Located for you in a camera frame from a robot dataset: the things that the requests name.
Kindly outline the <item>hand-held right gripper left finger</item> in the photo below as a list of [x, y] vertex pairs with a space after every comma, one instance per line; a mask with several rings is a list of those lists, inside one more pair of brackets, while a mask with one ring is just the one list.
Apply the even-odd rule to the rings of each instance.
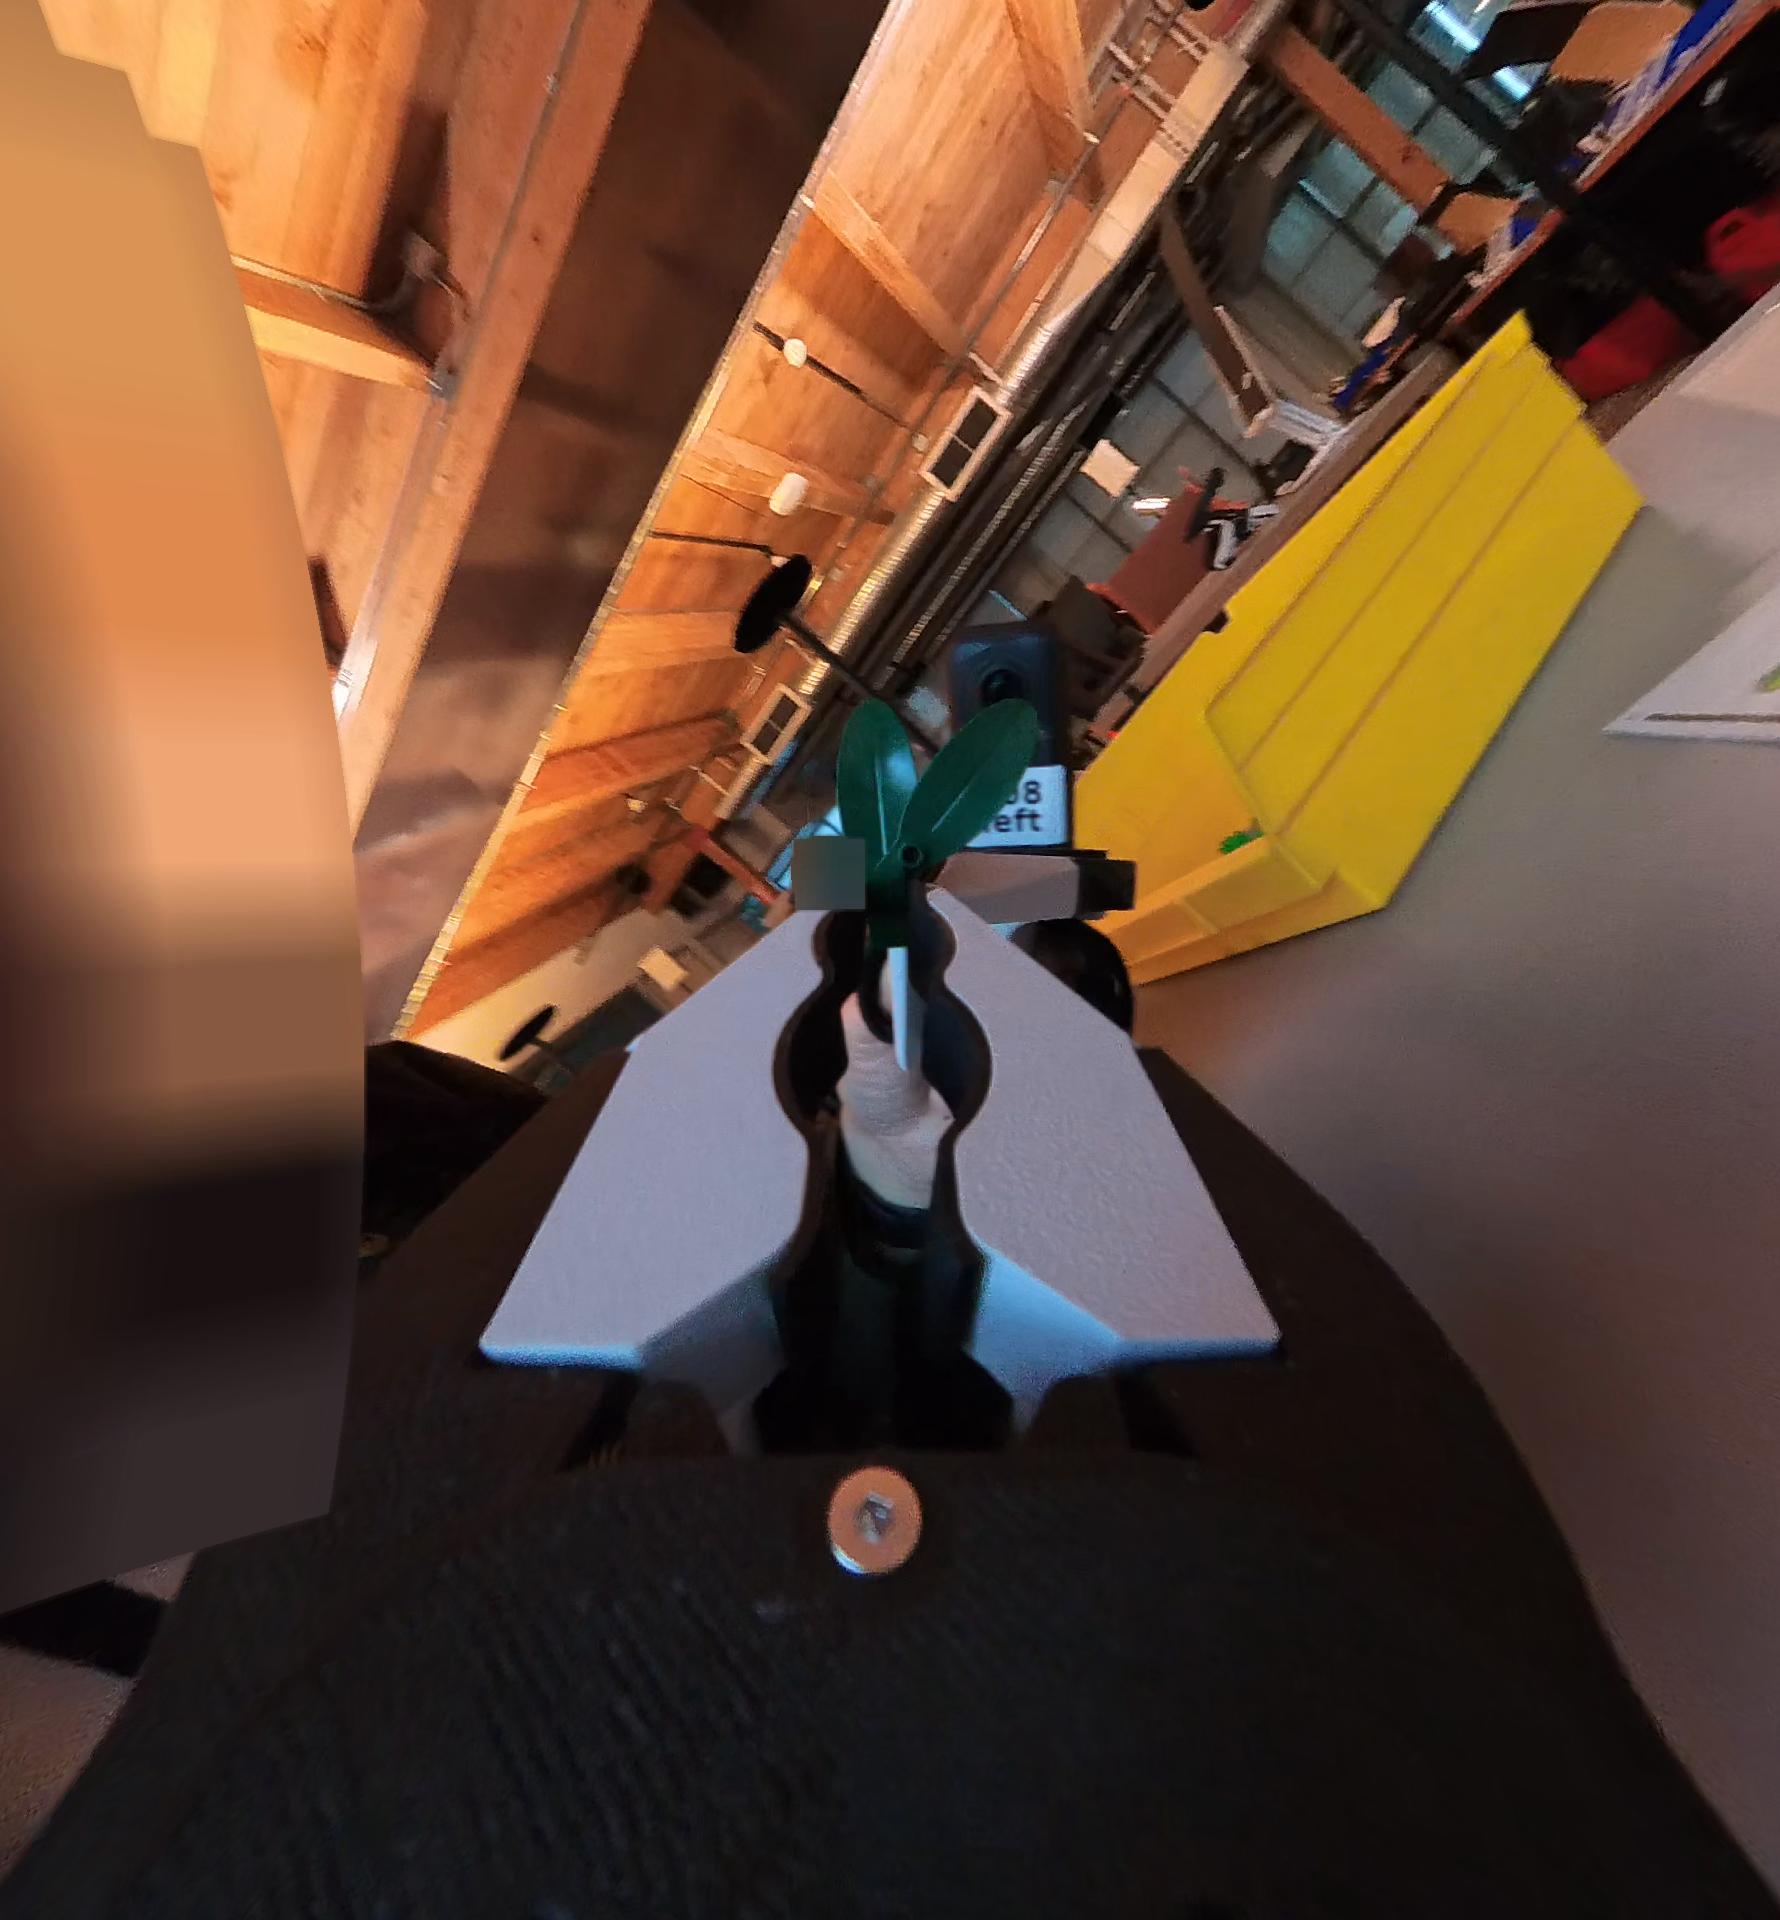
[[861, 910], [798, 910], [626, 1051], [495, 1306], [495, 1365], [580, 1365], [739, 1413], [784, 1369], [774, 1281], [811, 1206], [820, 1090], [788, 1041], [856, 989]]

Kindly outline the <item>person's left hand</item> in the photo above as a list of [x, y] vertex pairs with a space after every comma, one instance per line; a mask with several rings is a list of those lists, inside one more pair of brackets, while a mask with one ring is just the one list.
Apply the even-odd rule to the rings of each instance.
[[950, 1111], [889, 1041], [869, 1030], [858, 995], [842, 1007], [848, 1066], [835, 1087], [853, 1177], [887, 1209], [921, 1212], [934, 1200]]

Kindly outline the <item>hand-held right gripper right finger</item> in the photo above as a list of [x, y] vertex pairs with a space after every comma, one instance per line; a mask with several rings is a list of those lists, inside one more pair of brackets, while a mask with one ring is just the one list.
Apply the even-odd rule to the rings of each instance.
[[1017, 1413], [1084, 1377], [1268, 1355], [1280, 1326], [1132, 1047], [1119, 949], [1084, 920], [986, 921], [946, 889], [943, 985], [983, 1044], [950, 1145], [983, 1277], [969, 1355]]

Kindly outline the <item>white instruction booklet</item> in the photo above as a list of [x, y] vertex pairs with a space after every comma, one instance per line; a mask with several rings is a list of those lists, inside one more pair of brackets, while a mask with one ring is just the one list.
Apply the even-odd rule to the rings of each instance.
[[1780, 619], [1742, 616], [1603, 727], [1610, 738], [1780, 745]]

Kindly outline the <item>green toy leaf piece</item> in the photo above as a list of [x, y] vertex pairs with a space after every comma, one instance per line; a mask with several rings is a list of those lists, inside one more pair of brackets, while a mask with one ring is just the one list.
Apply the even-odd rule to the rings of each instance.
[[835, 797], [843, 836], [865, 843], [868, 949], [882, 959], [901, 1070], [921, 1060], [921, 1018], [910, 1012], [910, 921], [921, 885], [996, 821], [1031, 767], [1037, 732], [1031, 701], [1002, 700], [960, 725], [920, 769], [889, 701], [868, 700], [848, 720]]

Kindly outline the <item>black round ceiling lamp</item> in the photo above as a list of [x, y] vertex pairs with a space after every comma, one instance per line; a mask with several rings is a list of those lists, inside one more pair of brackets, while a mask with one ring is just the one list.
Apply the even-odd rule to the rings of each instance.
[[771, 564], [736, 613], [735, 654], [755, 657], [781, 635], [781, 631], [793, 631], [810, 583], [811, 560], [807, 555], [788, 555]]

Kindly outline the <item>person's dark clothing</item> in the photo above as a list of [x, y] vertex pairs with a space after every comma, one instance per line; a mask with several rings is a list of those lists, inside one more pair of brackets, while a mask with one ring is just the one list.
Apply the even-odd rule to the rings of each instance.
[[364, 1051], [358, 1281], [547, 1103], [531, 1083], [433, 1047]]

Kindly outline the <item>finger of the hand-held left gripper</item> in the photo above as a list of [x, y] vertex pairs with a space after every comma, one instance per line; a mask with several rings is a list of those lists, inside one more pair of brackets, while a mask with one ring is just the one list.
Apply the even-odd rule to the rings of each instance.
[[1074, 850], [960, 850], [931, 888], [995, 927], [1082, 920], [1096, 855]]

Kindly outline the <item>red plastic container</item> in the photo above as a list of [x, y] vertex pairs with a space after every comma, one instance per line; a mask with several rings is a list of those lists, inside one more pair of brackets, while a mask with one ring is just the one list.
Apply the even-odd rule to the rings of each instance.
[[[1703, 233], [1703, 262], [1746, 302], [1780, 282], [1780, 190], [1719, 214]], [[1642, 385], [1693, 350], [1693, 333], [1649, 294], [1597, 323], [1554, 370], [1584, 401]]]

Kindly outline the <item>yellow plastic bin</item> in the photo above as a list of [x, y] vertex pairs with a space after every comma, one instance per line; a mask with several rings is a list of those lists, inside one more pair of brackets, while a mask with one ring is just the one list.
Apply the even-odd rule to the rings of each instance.
[[1381, 910], [1642, 505], [1502, 323], [1074, 781], [1077, 839], [1138, 869], [1100, 921], [1131, 980]]

